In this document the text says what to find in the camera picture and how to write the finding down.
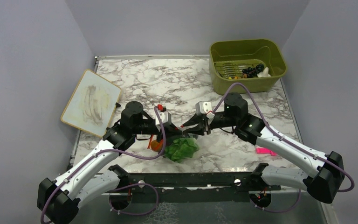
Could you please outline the green toy lettuce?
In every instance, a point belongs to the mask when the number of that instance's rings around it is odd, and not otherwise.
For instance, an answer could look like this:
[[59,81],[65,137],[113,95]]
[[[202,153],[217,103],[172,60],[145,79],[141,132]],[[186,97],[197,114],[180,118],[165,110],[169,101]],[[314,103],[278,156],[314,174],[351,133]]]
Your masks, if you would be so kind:
[[164,157],[173,162],[181,163],[186,158],[192,158],[199,148],[195,138],[175,139],[171,145],[165,148]]

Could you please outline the clear zip bag orange zipper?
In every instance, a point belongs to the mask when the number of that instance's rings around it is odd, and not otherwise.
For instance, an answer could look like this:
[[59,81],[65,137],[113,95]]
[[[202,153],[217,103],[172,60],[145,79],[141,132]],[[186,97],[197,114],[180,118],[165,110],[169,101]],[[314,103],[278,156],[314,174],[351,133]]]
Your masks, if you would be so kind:
[[192,133],[167,138],[163,157],[176,163],[193,158],[200,149],[197,139],[198,135]]

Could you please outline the orange toy fruit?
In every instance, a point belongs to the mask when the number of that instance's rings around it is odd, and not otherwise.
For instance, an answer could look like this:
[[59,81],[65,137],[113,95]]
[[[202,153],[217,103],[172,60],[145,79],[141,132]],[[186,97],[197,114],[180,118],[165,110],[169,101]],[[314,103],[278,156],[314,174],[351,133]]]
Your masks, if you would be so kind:
[[162,150],[163,147],[163,141],[157,141],[157,140],[153,140],[150,143],[150,149],[154,152],[160,152]]

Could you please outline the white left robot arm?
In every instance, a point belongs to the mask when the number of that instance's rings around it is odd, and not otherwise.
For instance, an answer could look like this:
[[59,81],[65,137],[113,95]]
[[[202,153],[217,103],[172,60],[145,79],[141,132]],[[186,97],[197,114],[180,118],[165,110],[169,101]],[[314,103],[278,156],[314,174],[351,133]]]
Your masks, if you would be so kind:
[[162,147],[166,147],[169,129],[176,131],[171,114],[162,106],[154,107],[153,119],[144,111],[138,101],[125,105],[121,118],[107,129],[102,140],[78,164],[59,175],[54,180],[45,178],[38,189],[37,207],[41,210],[40,222],[68,224],[77,215],[82,205],[107,190],[123,191],[128,179],[122,174],[109,171],[102,179],[94,180],[95,174],[109,162],[121,155],[141,160],[154,160],[163,155],[161,150],[152,157],[140,156],[127,151],[135,142],[138,134],[160,136]]

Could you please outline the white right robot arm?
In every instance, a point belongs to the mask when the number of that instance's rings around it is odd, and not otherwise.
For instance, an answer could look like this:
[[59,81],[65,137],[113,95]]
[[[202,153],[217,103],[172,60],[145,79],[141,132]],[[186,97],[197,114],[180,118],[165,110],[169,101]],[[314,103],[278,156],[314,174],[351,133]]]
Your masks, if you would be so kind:
[[258,166],[250,177],[254,189],[282,185],[305,190],[320,202],[333,202],[345,177],[343,158],[339,153],[317,151],[266,125],[261,118],[248,112],[248,102],[239,93],[227,94],[223,103],[222,112],[213,112],[211,102],[198,102],[196,113],[182,125],[184,131],[205,135],[213,129],[232,127],[239,139],[267,148],[297,166]]

